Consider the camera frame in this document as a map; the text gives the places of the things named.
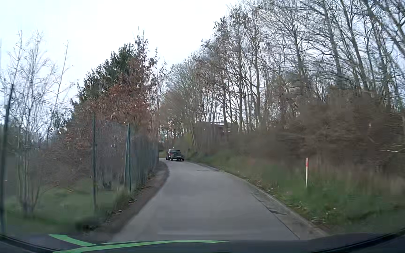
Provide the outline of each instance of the road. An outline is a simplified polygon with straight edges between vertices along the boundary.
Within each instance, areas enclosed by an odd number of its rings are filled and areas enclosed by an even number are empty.
[[[246,182],[189,162],[163,161],[160,191],[112,241],[296,240]]]

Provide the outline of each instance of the grass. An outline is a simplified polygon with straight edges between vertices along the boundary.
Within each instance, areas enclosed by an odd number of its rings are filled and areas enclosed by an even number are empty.
[[[160,151],[159,158],[165,158],[165,157],[166,157],[166,151]]]
[[[83,179],[72,189],[52,188],[44,192],[34,216],[29,218],[23,215],[16,197],[8,197],[5,201],[8,233],[70,233],[91,229],[103,221],[121,199],[129,198],[121,190],[99,189],[95,212],[92,184],[90,179]]]
[[[386,233],[405,227],[405,195],[390,194],[368,181],[312,172],[306,188],[304,168],[295,170],[229,151],[190,159],[250,181],[333,234]]]

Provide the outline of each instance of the road edge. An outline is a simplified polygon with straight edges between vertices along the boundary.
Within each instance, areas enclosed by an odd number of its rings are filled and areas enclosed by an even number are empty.
[[[271,213],[273,213],[278,220],[280,220],[292,233],[301,240],[316,239],[320,237],[328,236],[329,233],[314,225],[312,222],[306,220],[304,217],[296,213],[294,210],[287,207],[277,198],[274,198],[267,192],[263,191],[259,187],[251,184],[247,180],[238,177],[232,173],[224,170],[211,167],[207,164],[201,164],[194,161],[188,161],[193,164],[209,168],[214,171],[222,172],[232,176],[236,180],[240,180],[251,189],[251,194],[262,203]]]
[[[76,236],[76,238],[101,243],[111,241],[160,191],[169,175],[168,166],[165,162],[159,160],[154,176],[146,182],[144,187],[134,193],[132,196],[133,201],[129,201],[127,205],[120,207],[120,212],[110,217],[109,220],[101,224],[96,230]]]

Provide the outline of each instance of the car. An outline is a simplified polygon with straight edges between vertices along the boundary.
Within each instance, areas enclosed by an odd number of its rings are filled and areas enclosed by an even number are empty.
[[[165,159],[169,161],[173,160],[184,161],[184,155],[180,152],[179,149],[169,149],[168,152],[166,153]]]

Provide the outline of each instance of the red and white post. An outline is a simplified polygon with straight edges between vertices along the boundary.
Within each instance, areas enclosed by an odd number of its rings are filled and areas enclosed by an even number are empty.
[[[306,157],[306,188],[307,188],[307,181],[309,179],[309,158]]]

